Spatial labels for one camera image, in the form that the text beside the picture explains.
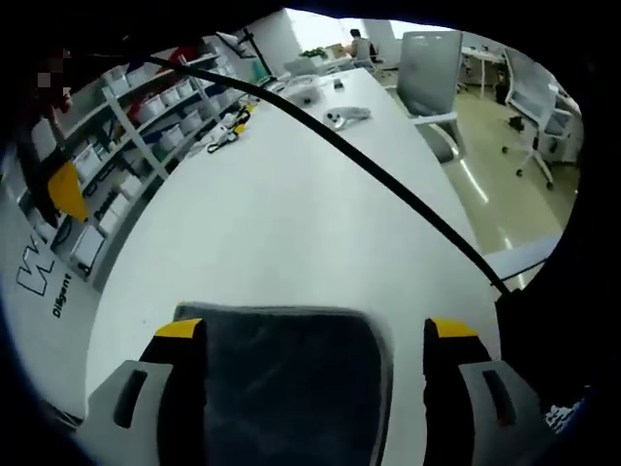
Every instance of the floor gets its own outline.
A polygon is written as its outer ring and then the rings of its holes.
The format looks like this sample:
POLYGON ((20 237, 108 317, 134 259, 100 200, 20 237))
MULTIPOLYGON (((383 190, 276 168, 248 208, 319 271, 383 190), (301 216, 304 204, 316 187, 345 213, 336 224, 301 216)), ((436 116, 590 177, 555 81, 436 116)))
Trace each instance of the floor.
MULTIPOLYGON (((385 76, 382 83, 392 80, 394 77, 385 76)), ((456 110, 467 155, 443 167, 471 221, 481 252, 516 248, 562 233, 572 212, 577 169, 555 166, 551 191, 546 189, 535 162, 527 165, 523 177, 518 178, 515 171, 526 152, 502 153, 503 146, 520 145, 520 135, 507 125, 517 113, 497 104, 491 91, 480 99, 478 87, 457 95, 456 110)), ((521 274, 507 285, 511 289, 524 287, 538 269, 521 274)))

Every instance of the yellow part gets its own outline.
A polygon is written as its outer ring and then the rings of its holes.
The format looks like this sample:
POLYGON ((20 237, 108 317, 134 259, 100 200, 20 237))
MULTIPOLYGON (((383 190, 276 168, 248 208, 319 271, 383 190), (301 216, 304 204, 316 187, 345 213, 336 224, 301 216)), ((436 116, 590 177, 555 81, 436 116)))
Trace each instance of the yellow part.
POLYGON ((78 170, 67 161, 54 173, 48 181, 48 192, 56 209, 69 216, 74 216, 79 221, 85 221, 88 217, 88 209, 82 191, 78 170))
POLYGON ((171 338, 192 338, 194 335, 194 327, 200 322, 200 318, 189 318, 188 320, 180 320, 164 325, 155 332, 156 337, 171 338))
POLYGON ((432 321, 438 328, 438 336, 440 338, 476 336, 476 332, 474 332, 468 325, 458 322, 457 320, 432 318, 432 321))

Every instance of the white controller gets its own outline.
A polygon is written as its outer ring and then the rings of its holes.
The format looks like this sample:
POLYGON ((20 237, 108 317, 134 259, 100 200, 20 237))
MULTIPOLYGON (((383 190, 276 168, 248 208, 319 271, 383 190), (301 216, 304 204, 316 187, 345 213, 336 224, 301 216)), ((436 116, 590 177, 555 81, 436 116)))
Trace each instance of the white controller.
POLYGON ((339 131, 347 126, 350 121, 367 119, 371 111, 364 107, 335 107, 323 115, 323 124, 339 131))

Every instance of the person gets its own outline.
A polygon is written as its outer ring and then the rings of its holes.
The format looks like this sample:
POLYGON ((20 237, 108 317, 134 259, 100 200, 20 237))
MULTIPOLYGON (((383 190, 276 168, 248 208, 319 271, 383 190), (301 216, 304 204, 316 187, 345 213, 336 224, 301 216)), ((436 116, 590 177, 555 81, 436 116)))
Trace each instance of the person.
POLYGON ((360 60, 370 58, 371 61, 376 62, 377 51, 371 41, 362 37, 359 29, 351 29, 349 34, 351 34, 351 37, 353 38, 349 48, 349 54, 353 58, 360 60))

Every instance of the window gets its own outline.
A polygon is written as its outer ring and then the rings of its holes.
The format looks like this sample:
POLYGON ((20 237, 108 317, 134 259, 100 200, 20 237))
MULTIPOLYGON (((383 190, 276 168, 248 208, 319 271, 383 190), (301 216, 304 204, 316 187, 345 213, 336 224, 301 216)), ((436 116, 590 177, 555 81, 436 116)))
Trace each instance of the window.
POLYGON ((363 36, 366 35, 362 19, 335 19, 288 8, 286 11, 291 21, 293 34, 302 50, 328 47, 333 44, 350 44, 349 29, 360 29, 360 33, 363 36))
POLYGON ((403 39, 404 33, 410 31, 452 31, 449 27, 431 26, 427 24, 416 24, 415 22, 390 21, 392 33, 395 39, 403 39))

